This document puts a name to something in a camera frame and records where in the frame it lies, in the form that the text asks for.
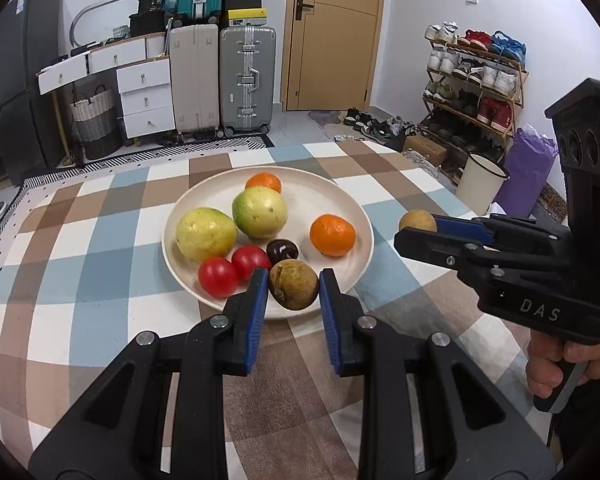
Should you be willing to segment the person's right hand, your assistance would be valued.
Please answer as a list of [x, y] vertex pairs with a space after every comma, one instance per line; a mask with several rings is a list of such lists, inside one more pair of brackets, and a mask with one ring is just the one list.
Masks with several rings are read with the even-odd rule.
[[586, 363], [588, 366], [580, 379], [580, 385], [589, 380], [600, 379], [600, 344], [586, 346], [532, 330], [528, 344], [526, 376], [529, 391], [542, 399], [549, 398], [553, 390], [564, 380], [558, 363]]

